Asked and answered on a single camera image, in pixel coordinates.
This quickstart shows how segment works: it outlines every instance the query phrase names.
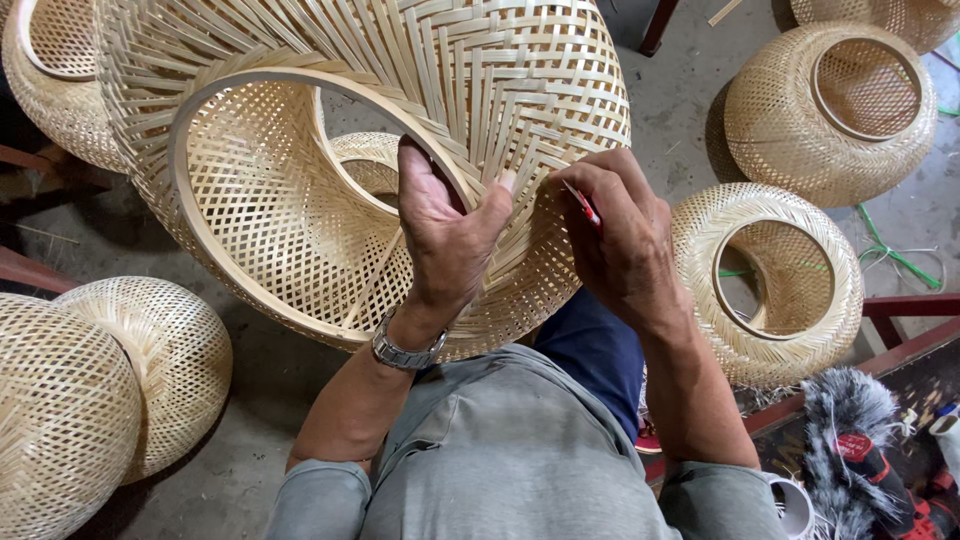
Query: red marker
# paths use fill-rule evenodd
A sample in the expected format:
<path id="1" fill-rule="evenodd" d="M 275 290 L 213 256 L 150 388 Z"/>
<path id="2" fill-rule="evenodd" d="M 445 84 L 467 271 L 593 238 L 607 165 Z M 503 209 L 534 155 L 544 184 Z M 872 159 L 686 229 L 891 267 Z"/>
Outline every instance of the red marker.
<path id="1" fill-rule="evenodd" d="M 590 225 L 593 226 L 593 229 L 597 231 L 597 235 L 600 238 L 603 238 L 603 222 L 600 221 L 600 215 L 593 209 L 590 205 L 590 202 L 587 200 L 587 197 L 584 197 L 584 194 L 580 190 L 574 188 L 570 185 L 569 182 L 564 180 L 564 185 L 566 190 L 573 194 L 576 197 L 577 202 L 580 203 L 580 206 L 584 209 L 584 215 L 587 217 L 587 220 L 590 222 Z"/>

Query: furry microphone windscreen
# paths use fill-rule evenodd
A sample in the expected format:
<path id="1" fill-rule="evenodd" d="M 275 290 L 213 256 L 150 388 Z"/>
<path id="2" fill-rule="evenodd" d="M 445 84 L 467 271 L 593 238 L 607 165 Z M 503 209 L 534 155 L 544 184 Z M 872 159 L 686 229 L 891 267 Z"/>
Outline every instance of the furry microphone windscreen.
<path id="1" fill-rule="evenodd" d="M 827 369 L 803 383 L 806 394 L 805 488 L 819 529 L 829 538 L 872 539 L 876 513 L 893 515 L 890 497 L 850 472 L 833 448 L 839 435 L 861 433 L 883 452 L 897 411 L 890 391 L 852 368 Z"/>

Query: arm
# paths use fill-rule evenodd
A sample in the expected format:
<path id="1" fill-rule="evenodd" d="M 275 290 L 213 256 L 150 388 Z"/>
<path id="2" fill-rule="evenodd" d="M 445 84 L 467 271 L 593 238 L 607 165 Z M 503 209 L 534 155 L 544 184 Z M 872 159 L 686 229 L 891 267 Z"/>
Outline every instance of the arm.
<path id="1" fill-rule="evenodd" d="M 426 350 L 476 296 L 497 237 L 513 210 L 515 176 L 505 172 L 464 215 L 448 183 L 405 136 L 397 149 L 399 214 L 414 282 L 387 336 L 408 351 Z M 324 386 L 290 451 L 287 470 L 305 459 L 370 459 L 403 409 L 415 372 L 380 363 L 365 344 Z"/>
<path id="2" fill-rule="evenodd" d="M 647 404 L 664 455 L 759 469 L 733 393 L 697 329 L 693 298 L 673 265 L 670 207 L 654 195 L 633 154 L 611 150 L 550 175 L 589 197 L 599 238 L 572 197 L 564 222 L 584 285 L 636 331 L 647 360 Z"/>

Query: gray floor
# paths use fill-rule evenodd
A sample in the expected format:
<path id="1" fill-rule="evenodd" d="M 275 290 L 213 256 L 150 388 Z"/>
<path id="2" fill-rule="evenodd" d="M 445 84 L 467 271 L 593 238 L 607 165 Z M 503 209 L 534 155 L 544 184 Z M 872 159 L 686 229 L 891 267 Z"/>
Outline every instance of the gray floor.
<path id="1" fill-rule="evenodd" d="M 717 120 L 718 96 L 739 66 L 791 24 L 785 2 L 744 0 L 719 25 L 709 27 L 707 20 L 726 1 L 682 1 L 662 48 L 647 59 L 633 48 L 652 2 L 616 0 L 619 12 L 614 12 L 610 0 L 600 0 L 614 39 L 625 45 L 618 53 L 632 98 L 634 152 L 654 190 L 670 203 L 717 184 L 718 177 L 735 178 L 725 168 L 722 152 L 708 149 L 716 137 L 706 125 Z M 924 60 L 935 75 L 941 102 L 960 108 L 957 72 L 935 58 Z M 331 135 L 390 130 L 359 104 L 333 96 L 326 101 L 328 114 L 339 118 L 328 122 Z M 958 122 L 942 114 L 936 146 L 922 167 L 866 205 L 891 246 L 939 246 L 949 276 L 955 275 L 960 259 L 960 189 L 954 184 L 960 180 L 959 135 Z M 112 191 L 16 218 L 78 243 L 17 230 L 20 247 L 82 281 L 143 275 L 193 290 L 227 325 L 234 377 L 228 406 L 202 444 L 159 477 L 120 488 L 75 538 L 258 537 L 300 423 L 347 355 L 286 330 L 231 296 L 178 248 L 122 178 L 114 185 Z M 858 250 L 867 247 L 852 209 L 829 214 Z M 916 258 L 924 269 L 939 274 L 935 259 Z M 913 293 L 885 265 L 871 270 L 866 282 L 869 296 Z M 955 281 L 947 290 L 957 290 Z M 912 322 L 905 329 L 912 335 L 934 322 Z"/>

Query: wristwatch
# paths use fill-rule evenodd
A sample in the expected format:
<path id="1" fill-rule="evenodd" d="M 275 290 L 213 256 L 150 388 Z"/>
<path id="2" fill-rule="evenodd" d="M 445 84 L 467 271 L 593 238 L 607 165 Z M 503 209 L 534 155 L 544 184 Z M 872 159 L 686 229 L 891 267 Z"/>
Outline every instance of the wristwatch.
<path id="1" fill-rule="evenodd" d="M 390 319 L 394 318 L 395 313 L 396 305 L 387 311 L 376 327 L 376 333 L 373 334 L 373 357 L 380 363 L 399 369 L 420 369 L 435 362 L 446 341 L 446 329 L 426 351 L 406 351 L 394 345 L 394 342 L 387 337 L 387 327 L 390 326 Z"/>

